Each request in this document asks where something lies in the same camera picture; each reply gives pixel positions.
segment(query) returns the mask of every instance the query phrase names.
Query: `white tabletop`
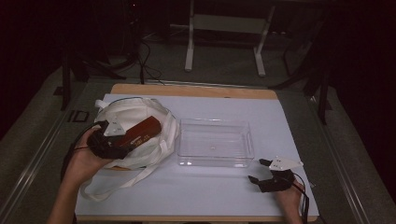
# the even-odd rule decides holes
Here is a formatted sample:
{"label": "white tabletop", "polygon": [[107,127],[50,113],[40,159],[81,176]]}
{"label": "white tabletop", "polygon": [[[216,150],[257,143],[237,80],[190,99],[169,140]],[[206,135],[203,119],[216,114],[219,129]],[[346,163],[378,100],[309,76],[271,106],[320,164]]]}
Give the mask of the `white tabletop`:
{"label": "white tabletop", "polygon": [[[113,193],[103,202],[78,197],[80,220],[167,220],[167,221],[265,221],[280,220],[282,214],[273,193],[261,193],[248,175],[271,178],[259,159],[281,156],[299,161],[297,148],[280,102],[277,99],[231,99],[189,96],[107,94],[107,102],[143,96],[156,98],[177,119],[226,119],[248,121],[255,159],[248,168],[179,166],[174,153],[149,177],[128,189]],[[300,175],[310,199],[309,216],[318,208],[309,188],[304,167],[292,169]],[[131,179],[139,171],[101,170],[88,191],[101,192]]]}

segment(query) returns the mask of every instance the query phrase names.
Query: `black wire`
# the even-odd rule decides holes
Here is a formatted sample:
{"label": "black wire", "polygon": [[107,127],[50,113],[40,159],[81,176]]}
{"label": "black wire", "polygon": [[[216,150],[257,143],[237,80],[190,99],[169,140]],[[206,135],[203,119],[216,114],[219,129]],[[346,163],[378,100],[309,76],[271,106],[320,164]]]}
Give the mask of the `black wire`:
{"label": "black wire", "polygon": [[297,190],[299,190],[304,195],[304,197],[303,197],[303,208],[304,208],[304,210],[302,211],[302,220],[303,220],[303,223],[306,224],[306,223],[308,223],[309,197],[305,193],[305,183],[304,183],[303,179],[299,175],[297,175],[297,176],[302,180],[304,189],[301,189],[296,184],[294,184],[293,182],[290,182],[288,179],[286,179],[286,178],[284,178],[282,176],[276,176],[276,177],[279,178],[279,179],[283,179],[286,182],[290,183],[292,186],[297,188]]}
{"label": "black wire", "polygon": [[[163,75],[163,73],[157,69],[151,68],[146,65],[146,62],[147,62],[149,55],[151,53],[151,48],[149,47],[149,45],[146,42],[142,41],[141,43],[148,48],[148,55],[146,56],[145,60],[142,60],[142,58],[140,56],[138,56],[138,61],[140,63],[140,82],[141,82],[141,84],[144,84],[144,72],[146,71],[146,73],[151,78],[153,78],[153,79],[159,81],[161,84],[165,85],[162,81],[160,81],[160,77]],[[159,75],[157,77],[155,77],[148,71],[148,69],[151,69],[151,70],[159,73]]]}
{"label": "black wire", "polygon": [[116,64],[111,64],[111,65],[101,63],[101,65],[102,65],[103,67],[108,68],[108,69],[118,70],[118,69],[124,68],[124,67],[126,67],[126,66],[133,66],[133,65],[135,65],[135,64],[136,64],[135,61],[136,61],[136,57],[135,57],[134,55],[129,55],[129,56],[127,57],[127,59],[126,59],[124,62],[116,63]]}
{"label": "black wire", "polygon": [[327,224],[326,220],[323,218],[322,215],[319,215],[319,218],[320,218],[320,220],[322,220],[322,222],[323,222],[324,224]]}

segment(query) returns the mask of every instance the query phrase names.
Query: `white table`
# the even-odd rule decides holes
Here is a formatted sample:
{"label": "white table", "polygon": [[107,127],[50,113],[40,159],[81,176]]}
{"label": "white table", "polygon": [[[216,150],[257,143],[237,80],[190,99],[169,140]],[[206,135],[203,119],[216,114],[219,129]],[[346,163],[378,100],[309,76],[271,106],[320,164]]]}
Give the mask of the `white table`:
{"label": "white table", "polygon": [[[249,122],[255,159],[248,168],[179,166],[174,153],[149,177],[103,202],[78,197],[78,220],[135,221],[274,221],[282,214],[273,193],[261,193],[248,175],[271,178],[258,159],[300,159],[282,106],[273,91],[231,88],[120,84],[105,101],[126,96],[158,99],[177,119],[237,119]],[[310,198],[308,219],[318,208],[304,167],[295,168]],[[90,186],[98,192],[116,187],[138,171],[102,170]]]}

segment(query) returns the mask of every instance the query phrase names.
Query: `clear plastic container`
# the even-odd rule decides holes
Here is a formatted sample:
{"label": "clear plastic container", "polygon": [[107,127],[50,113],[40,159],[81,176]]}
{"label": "clear plastic container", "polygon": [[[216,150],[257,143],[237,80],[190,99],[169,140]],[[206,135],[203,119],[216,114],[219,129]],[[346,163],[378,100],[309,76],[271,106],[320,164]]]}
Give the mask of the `clear plastic container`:
{"label": "clear plastic container", "polygon": [[179,165],[248,167],[254,159],[248,122],[182,119],[180,130]]}

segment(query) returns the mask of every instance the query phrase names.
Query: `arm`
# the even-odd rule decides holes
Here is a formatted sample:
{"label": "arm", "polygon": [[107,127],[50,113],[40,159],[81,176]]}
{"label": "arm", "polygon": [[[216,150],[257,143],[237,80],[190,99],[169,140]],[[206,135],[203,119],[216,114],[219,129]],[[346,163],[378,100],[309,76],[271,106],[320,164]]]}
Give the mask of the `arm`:
{"label": "arm", "polygon": [[112,162],[112,160],[96,157],[88,148],[87,140],[93,131],[95,130],[85,132],[76,146],[76,148],[83,147],[83,149],[75,150],[67,166],[64,180],[59,187],[55,204],[47,220],[48,224],[72,223],[80,185],[92,178],[104,165]]}
{"label": "arm", "polygon": [[[303,185],[297,180],[294,180],[294,184],[300,189],[303,188]],[[282,208],[286,221],[289,224],[302,224],[303,221],[299,213],[302,193],[294,186],[291,186],[289,189],[277,191],[275,195],[279,206]]]}

